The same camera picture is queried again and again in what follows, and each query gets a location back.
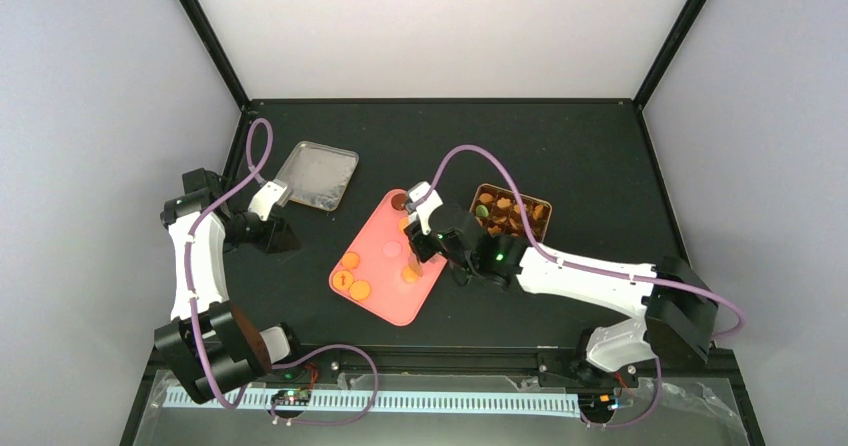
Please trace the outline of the silver metal tin lid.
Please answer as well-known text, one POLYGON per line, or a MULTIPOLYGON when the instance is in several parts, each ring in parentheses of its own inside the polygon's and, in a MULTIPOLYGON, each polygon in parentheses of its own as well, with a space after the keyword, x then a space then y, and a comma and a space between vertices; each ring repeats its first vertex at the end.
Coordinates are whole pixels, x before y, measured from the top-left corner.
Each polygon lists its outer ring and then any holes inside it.
POLYGON ((292 190, 290 200, 322 211, 335 211, 359 163, 350 150, 311 141, 298 143, 275 179, 292 190))

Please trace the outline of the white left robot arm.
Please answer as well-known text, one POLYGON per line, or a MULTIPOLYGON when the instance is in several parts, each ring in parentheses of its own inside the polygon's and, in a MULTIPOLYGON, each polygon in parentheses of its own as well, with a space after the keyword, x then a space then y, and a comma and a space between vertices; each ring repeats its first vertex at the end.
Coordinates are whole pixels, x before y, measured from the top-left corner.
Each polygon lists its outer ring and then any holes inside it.
POLYGON ((226 248, 249 244, 277 254, 300 243, 281 215, 291 196, 285 182, 265 183, 246 209, 235 211, 218 174, 196 169, 182 181, 183 195, 167 201, 160 215, 174 246, 176 294, 154 346, 188 396, 203 404, 269 374, 298 347, 286 324, 261 330, 231 301, 226 248))

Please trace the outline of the metal tongs white handles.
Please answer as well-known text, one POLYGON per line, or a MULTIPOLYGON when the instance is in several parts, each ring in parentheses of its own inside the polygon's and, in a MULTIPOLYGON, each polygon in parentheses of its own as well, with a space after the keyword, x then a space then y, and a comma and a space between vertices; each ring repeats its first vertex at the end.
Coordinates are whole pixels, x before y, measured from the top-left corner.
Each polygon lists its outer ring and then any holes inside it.
POLYGON ((407 266, 411 267, 413 270, 419 273, 421 277, 423 276, 423 267, 415 255, 411 255, 409 257, 407 266))

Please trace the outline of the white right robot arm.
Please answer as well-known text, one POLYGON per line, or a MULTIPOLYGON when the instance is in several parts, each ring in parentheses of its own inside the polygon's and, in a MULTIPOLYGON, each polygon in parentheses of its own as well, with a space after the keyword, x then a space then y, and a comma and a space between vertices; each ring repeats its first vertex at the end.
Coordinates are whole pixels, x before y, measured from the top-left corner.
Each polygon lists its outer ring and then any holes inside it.
POLYGON ((608 373, 660 359, 675 367, 708 361, 717 303, 702 282, 680 290, 695 274, 683 261, 660 265, 609 263, 569 255, 525 237, 491 233, 456 206, 408 207, 412 253, 424 263, 446 259, 459 284, 564 297, 602 307, 622 320, 582 333, 569 358, 572 376, 593 385, 608 373))

